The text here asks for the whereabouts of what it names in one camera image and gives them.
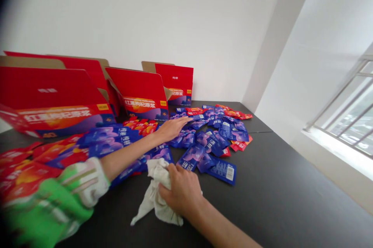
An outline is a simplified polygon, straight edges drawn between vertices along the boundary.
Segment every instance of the cardboard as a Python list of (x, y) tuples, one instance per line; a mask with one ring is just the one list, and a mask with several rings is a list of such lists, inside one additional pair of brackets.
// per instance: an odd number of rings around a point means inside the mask
[(143, 70), (161, 75), (163, 86), (171, 91), (169, 105), (191, 106), (193, 87), (193, 68), (174, 64), (141, 62)]
[(49, 138), (115, 123), (112, 109), (86, 70), (66, 69), (59, 60), (35, 59), (0, 58), (0, 117), (14, 129)]
[(12, 57), (27, 57), (27, 58), (39, 58), (39, 59), (54, 59), (60, 60), (66, 67), (66, 69), (84, 69), (93, 80), (96, 87), (101, 91), (108, 99), (114, 113), (119, 114), (120, 103), (118, 100), (117, 93), (114, 88), (111, 87), (108, 81), (108, 75), (104, 68), (109, 66), (109, 63), (105, 59), (93, 59), (84, 57), (72, 57), (72, 56), (59, 56), (59, 55), (39, 55), (30, 53), (20, 53), (4, 51), (7, 56)]
[(164, 88), (159, 74), (110, 67), (106, 71), (120, 93), (129, 116), (168, 120), (166, 92), (169, 93), (169, 90)]

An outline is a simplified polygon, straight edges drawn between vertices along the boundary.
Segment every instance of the window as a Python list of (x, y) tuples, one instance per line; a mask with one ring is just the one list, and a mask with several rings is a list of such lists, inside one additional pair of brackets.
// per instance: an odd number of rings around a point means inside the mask
[(373, 59), (359, 62), (312, 127), (373, 159)]

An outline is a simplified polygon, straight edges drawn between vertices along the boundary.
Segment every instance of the dark table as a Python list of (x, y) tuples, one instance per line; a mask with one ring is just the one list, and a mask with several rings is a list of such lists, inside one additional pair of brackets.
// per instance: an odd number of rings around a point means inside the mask
[[(202, 104), (215, 102), (194, 102), (193, 106)], [(239, 103), (221, 104), (246, 112)], [(232, 151), (232, 157), (225, 159), (237, 165), (236, 185), (195, 171), (203, 195), (223, 215), (263, 247), (373, 247), (369, 213), (258, 118), (243, 122), (253, 141), (244, 152)], [(2, 150), (34, 141), (13, 131), (0, 135)], [(172, 148), (174, 160), (184, 152)], [(149, 183), (143, 173), (109, 191), (92, 218), (57, 247), (210, 246), (186, 220), (177, 227), (150, 212), (130, 226)]]

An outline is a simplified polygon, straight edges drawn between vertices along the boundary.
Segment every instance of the white cloth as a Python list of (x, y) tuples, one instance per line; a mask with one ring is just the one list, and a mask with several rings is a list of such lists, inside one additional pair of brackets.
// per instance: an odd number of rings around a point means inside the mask
[(168, 162), (161, 158), (158, 160), (148, 160), (147, 165), (149, 172), (148, 176), (153, 179), (150, 182), (149, 188), (145, 192), (143, 202), (139, 207), (139, 212), (131, 221), (131, 226), (136, 224), (138, 220), (148, 214), (153, 208), (155, 210), (155, 216), (159, 220), (182, 226), (184, 223), (183, 218), (177, 215), (167, 205), (158, 192), (159, 183), (162, 183), (163, 186), (171, 190), (170, 174), (167, 171)]

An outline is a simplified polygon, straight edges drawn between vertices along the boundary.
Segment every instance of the hand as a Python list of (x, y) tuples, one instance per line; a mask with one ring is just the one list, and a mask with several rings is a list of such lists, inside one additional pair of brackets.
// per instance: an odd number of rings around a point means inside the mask
[(160, 144), (173, 140), (179, 135), (184, 125), (192, 120), (193, 119), (189, 117), (181, 117), (178, 119), (168, 120), (164, 122), (164, 124), (160, 126), (160, 128), (156, 132), (154, 132), (154, 134), (161, 141)]
[(197, 175), (174, 164), (168, 166), (168, 171), (171, 190), (159, 184), (159, 194), (172, 210), (187, 219), (203, 210), (207, 201), (202, 195)]

